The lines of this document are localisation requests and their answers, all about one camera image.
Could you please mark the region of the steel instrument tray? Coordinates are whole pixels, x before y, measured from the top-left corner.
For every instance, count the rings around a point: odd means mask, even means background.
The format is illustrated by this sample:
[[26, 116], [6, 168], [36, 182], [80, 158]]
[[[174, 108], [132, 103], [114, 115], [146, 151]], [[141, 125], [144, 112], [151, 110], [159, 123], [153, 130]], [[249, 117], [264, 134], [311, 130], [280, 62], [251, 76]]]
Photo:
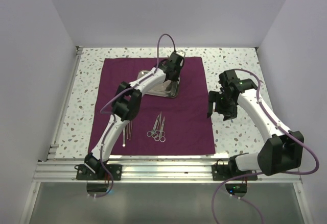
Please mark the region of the steel instrument tray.
[[166, 98], [175, 98], [178, 95], [180, 78], [177, 81], [167, 80], [157, 84], [155, 87], [146, 92], [146, 95], [160, 96]]

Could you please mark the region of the purple surgical wrap cloth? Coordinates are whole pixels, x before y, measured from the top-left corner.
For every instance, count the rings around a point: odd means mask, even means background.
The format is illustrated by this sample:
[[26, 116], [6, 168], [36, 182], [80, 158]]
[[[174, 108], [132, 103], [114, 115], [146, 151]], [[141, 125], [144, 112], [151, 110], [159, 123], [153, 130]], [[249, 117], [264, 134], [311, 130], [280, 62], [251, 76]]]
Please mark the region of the purple surgical wrap cloth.
[[[110, 116], [100, 110], [110, 101], [121, 82], [136, 80], [142, 70], [150, 70], [155, 58], [105, 59], [100, 76], [99, 91], [88, 150], [98, 148]], [[212, 122], [207, 118], [208, 91], [200, 57], [189, 57], [180, 73], [178, 95], [175, 98], [144, 95], [140, 111], [133, 120], [131, 141], [122, 147], [119, 137], [112, 155], [182, 156], [215, 153]], [[165, 117], [165, 142], [148, 137], [158, 114]]]

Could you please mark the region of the steel surgical scissors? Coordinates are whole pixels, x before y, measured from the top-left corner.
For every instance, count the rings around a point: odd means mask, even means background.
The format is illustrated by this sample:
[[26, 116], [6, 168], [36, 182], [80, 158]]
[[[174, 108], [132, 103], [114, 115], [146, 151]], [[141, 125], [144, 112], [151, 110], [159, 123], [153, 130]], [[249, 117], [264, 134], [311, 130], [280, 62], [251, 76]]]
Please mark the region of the steel surgical scissors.
[[154, 135], [154, 140], [159, 142], [165, 142], [165, 132], [164, 132], [164, 126], [165, 126], [165, 117], [161, 118], [158, 124], [158, 129], [156, 131], [156, 134]]

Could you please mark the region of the steel hemostat clamp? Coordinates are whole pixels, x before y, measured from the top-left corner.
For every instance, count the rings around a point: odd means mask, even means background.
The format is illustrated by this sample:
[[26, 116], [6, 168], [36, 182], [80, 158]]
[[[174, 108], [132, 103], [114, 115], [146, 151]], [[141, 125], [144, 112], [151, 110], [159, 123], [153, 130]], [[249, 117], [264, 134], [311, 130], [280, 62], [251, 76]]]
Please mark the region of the steel hemostat clamp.
[[154, 126], [152, 130], [147, 132], [148, 137], [155, 137], [157, 133], [159, 132], [159, 129], [161, 127], [161, 117], [162, 117], [162, 112], [160, 112], [154, 122]]

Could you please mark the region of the thin pink-tipped tweezers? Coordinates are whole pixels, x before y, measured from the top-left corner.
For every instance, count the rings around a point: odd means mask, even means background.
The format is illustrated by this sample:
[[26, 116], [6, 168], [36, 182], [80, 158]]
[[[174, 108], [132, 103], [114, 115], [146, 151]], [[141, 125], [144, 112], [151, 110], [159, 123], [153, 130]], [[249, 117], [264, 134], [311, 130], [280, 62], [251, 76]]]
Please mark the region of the thin pink-tipped tweezers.
[[129, 124], [128, 124], [128, 140], [129, 141], [131, 141], [132, 127], [133, 127], [133, 121], [130, 121]]

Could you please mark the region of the steel forceps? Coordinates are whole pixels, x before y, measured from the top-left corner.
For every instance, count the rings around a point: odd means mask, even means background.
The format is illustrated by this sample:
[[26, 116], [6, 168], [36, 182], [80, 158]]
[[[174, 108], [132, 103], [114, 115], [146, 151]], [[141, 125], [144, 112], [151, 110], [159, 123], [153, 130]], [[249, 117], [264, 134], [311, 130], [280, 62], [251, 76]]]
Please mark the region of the steel forceps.
[[126, 147], [126, 126], [122, 130], [122, 147]]

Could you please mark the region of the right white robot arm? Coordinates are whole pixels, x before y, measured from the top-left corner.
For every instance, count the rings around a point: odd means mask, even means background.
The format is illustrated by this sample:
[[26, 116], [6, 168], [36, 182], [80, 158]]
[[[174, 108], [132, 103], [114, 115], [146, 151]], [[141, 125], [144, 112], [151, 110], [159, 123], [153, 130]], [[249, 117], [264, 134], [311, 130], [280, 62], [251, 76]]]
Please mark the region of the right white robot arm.
[[252, 79], [239, 79], [235, 69], [219, 74], [220, 91], [208, 93], [207, 117], [216, 112], [224, 120], [235, 119], [238, 107], [251, 118], [263, 139], [258, 153], [232, 156], [228, 162], [228, 175], [240, 179], [245, 173], [260, 171], [267, 176], [287, 172], [300, 167], [304, 136], [300, 131], [291, 131], [260, 95], [260, 83]]

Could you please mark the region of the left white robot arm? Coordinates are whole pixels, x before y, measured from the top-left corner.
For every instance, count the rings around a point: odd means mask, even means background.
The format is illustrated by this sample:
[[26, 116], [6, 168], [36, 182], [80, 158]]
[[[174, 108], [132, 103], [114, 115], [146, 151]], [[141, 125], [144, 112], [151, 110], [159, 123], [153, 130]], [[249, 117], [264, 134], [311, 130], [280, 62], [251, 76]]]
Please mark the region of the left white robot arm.
[[84, 159], [89, 175], [97, 180], [106, 175], [107, 168], [104, 162], [109, 159], [124, 127], [138, 115], [143, 96], [161, 83], [178, 81], [184, 63], [185, 57], [174, 51], [168, 58], [158, 60], [143, 77], [130, 83], [119, 84], [114, 98], [101, 109], [101, 113], [110, 114], [110, 119], [97, 143], [99, 151], [96, 152], [93, 148]]

